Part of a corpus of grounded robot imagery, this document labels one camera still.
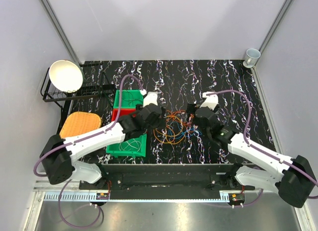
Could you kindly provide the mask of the orange woven basket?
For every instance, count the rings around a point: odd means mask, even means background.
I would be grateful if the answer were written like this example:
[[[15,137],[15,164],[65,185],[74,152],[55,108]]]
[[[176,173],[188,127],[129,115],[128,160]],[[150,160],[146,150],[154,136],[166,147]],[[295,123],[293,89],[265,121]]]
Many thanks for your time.
[[[102,119],[99,115],[88,112],[74,112],[70,114],[62,126],[59,135],[62,139],[91,132],[101,127]]]

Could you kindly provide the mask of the far green plastic bin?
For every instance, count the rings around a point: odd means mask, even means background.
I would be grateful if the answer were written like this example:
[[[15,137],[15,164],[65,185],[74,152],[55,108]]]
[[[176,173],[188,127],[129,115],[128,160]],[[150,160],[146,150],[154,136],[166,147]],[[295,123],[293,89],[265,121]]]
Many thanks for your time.
[[[143,96],[139,90],[122,90],[121,108],[136,108],[137,104],[143,104]]]

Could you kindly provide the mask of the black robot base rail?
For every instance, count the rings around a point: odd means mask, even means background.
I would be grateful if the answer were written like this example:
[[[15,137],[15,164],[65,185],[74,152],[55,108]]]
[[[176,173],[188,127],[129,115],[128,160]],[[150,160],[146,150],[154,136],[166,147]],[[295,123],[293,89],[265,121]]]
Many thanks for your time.
[[[238,164],[108,164],[101,166],[98,182],[81,182],[79,189],[110,188],[111,200],[202,202],[219,199],[221,191],[254,190],[234,180],[238,168]]]

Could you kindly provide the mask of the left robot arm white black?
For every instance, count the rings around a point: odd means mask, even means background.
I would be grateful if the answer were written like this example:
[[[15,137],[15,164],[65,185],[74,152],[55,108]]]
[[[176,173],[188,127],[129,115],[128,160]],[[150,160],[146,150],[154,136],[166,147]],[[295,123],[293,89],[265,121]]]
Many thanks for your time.
[[[101,173],[97,164],[82,162],[80,159],[109,145],[138,138],[149,130],[159,128],[164,121],[165,108],[151,103],[82,135],[64,139],[58,134],[51,136],[39,156],[39,161],[52,185],[71,179],[102,189],[107,184],[106,175]]]

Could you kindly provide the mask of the white mug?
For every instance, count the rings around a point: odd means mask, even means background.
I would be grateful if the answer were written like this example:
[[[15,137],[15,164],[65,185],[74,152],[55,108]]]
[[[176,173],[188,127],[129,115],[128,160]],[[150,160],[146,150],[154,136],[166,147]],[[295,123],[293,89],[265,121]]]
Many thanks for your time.
[[[255,48],[249,48],[246,50],[243,66],[246,68],[252,68],[261,56],[261,52]]]

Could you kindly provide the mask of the white bowl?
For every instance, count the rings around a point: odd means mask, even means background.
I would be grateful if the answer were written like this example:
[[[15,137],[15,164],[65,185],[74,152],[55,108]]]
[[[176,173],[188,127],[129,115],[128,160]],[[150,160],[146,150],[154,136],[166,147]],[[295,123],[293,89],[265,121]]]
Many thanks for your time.
[[[49,67],[52,84],[62,92],[76,92],[83,84],[82,69],[68,60],[59,60]]]

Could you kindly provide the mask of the red plastic bin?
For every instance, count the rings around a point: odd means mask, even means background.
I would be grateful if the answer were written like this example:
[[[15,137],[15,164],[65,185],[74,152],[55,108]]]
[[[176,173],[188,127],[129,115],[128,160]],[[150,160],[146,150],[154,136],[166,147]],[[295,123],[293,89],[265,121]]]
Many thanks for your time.
[[[135,108],[121,108],[120,111],[118,108],[114,108],[112,111],[111,122],[115,121],[115,119],[117,118],[117,114],[119,114],[117,122],[127,122],[136,117],[137,113],[138,110],[136,110]]]

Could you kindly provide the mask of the near green plastic bin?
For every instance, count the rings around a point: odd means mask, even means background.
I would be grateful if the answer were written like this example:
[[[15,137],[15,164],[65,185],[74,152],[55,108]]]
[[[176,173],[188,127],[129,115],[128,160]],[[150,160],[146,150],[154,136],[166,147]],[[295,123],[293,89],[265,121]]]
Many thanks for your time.
[[[146,156],[147,135],[141,135],[138,138],[130,139],[118,144],[108,145],[106,153],[114,157],[131,156],[145,157]]]

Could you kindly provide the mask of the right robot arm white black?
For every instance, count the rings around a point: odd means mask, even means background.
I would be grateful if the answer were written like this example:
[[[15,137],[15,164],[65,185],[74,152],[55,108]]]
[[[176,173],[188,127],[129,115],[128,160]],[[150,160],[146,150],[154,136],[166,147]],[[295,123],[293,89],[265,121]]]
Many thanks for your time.
[[[258,169],[238,164],[226,176],[230,189],[253,186],[271,191],[287,204],[301,208],[311,198],[310,193],[317,184],[309,161],[298,155],[292,158],[277,153],[260,144],[248,141],[237,129],[222,124],[215,109],[200,104],[188,104],[186,113],[193,116],[193,124],[218,148],[243,157],[257,165]]]

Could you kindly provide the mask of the green plastic bin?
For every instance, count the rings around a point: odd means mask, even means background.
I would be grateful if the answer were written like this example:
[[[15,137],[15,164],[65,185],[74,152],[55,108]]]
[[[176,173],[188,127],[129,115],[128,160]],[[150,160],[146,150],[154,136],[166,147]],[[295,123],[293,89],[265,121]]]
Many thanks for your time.
[[[143,96],[139,90],[122,90],[121,108],[136,108],[137,104],[143,104]]]
[[[106,153],[114,157],[131,156],[145,157],[146,156],[147,135],[141,135],[138,138],[130,139],[118,144],[108,145]]]

